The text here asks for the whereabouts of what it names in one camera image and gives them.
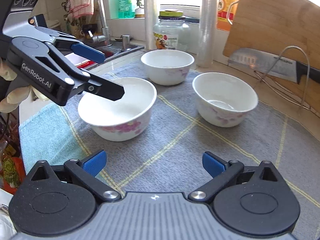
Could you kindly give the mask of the left gloved hand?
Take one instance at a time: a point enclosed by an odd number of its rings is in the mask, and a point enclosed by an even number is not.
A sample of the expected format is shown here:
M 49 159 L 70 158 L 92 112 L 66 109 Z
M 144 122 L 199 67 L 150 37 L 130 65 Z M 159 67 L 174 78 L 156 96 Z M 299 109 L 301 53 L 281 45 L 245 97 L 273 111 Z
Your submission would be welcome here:
M 1 59 L 1 78 L 5 81 L 14 81 L 17 74 Z M 1 113 L 11 113 L 23 102 L 31 92 L 42 101 L 49 99 L 31 85 L 18 87 L 12 90 L 4 99 L 1 100 Z

